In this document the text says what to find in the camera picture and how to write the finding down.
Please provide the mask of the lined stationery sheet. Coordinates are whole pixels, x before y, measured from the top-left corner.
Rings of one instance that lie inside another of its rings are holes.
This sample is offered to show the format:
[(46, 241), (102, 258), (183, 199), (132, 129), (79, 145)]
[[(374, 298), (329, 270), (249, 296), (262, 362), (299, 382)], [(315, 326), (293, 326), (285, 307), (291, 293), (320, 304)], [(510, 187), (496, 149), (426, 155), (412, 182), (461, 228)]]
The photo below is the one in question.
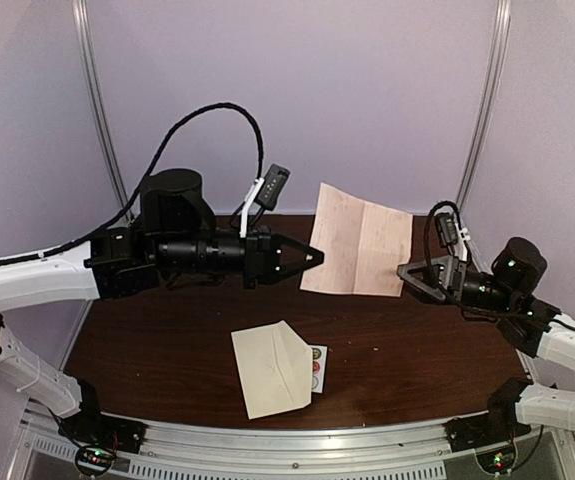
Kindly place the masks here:
[(300, 288), (331, 295), (399, 297), (397, 267), (411, 259), (413, 216), (319, 188), (310, 246), (324, 253), (321, 265), (303, 273)]

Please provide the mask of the cream envelope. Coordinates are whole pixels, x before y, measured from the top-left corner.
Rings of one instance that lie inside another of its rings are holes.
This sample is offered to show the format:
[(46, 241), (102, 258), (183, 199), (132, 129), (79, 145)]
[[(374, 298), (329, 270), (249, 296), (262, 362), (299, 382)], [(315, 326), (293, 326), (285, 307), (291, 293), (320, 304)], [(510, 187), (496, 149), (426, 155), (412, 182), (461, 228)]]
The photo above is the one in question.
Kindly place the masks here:
[(234, 331), (231, 340), (250, 420), (310, 405), (312, 349), (285, 321)]

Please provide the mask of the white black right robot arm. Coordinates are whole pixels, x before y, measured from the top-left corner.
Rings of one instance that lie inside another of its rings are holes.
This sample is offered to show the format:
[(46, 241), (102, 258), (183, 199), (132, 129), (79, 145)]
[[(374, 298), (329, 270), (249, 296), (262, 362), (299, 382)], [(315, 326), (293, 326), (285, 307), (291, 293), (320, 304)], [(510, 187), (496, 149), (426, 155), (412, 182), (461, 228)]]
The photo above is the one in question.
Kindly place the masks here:
[[(470, 271), (446, 255), (403, 264), (397, 274), (422, 299), (451, 304), (476, 320), (491, 322), (516, 350), (575, 372), (575, 321), (533, 292), (547, 268), (538, 248), (512, 237), (494, 260), (491, 273)], [(575, 432), (575, 392), (512, 378), (488, 400), (479, 430), (486, 440), (511, 436), (521, 425)]]

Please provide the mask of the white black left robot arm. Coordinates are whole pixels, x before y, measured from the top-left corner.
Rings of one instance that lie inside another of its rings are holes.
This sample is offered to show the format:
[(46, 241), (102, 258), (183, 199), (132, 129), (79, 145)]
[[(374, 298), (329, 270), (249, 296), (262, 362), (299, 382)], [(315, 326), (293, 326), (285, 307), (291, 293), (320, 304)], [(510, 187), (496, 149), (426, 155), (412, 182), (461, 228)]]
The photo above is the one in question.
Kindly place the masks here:
[(59, 301), (126, 298), (159, 285), (177, 290), (184, 274), (201, 275), (206, 285), (238, 275), (244, 288), (254, 289), (317, 267), (324, 261), (322, 251), (259, 228), (248, 216), (253, 204), (261, 211), (273, 209), (288, 176), (288, 170), (271, 166), (239, 208), (239, 227), (225, 230), (203, 197), (198, 172), (163, 170), (138, 187), (140, 214), (132, 224), (103, 227), (69, 246), (0, 258), (0, 373), (18, 392), (70, 421), (88, 443), (104, 442), (111, 424), (100, 413), (95, 389), (22, 346), (5, 325), (4, 313)]

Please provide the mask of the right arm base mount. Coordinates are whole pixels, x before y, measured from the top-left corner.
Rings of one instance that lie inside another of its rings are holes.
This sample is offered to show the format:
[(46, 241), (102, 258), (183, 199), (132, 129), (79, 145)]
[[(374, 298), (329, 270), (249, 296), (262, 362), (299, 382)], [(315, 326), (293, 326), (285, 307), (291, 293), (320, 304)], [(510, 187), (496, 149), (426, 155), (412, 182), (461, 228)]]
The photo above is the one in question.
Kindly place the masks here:
[(517, 420), (515, 403), (514, 399), (492, 398), (485, 413), (446, 422), (451, 451), (473, 450), (476, 463), (485, 474), (511, 474), (519, 463), (517, 440), (532, 431)]

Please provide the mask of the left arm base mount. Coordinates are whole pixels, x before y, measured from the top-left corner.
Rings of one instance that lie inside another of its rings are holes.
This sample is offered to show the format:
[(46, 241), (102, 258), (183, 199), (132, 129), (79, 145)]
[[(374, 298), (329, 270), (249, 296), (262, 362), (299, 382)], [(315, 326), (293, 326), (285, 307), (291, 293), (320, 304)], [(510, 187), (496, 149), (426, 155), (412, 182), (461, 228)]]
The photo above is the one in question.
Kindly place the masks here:
[(81, 475), (92, 479), (108, 473), (120, 453), (139, 453), (146, 433), (141, 421), (94, 410), (83, 410), (67, 418), (50, 414), (58, 434), (75, 447), (74, 466)]

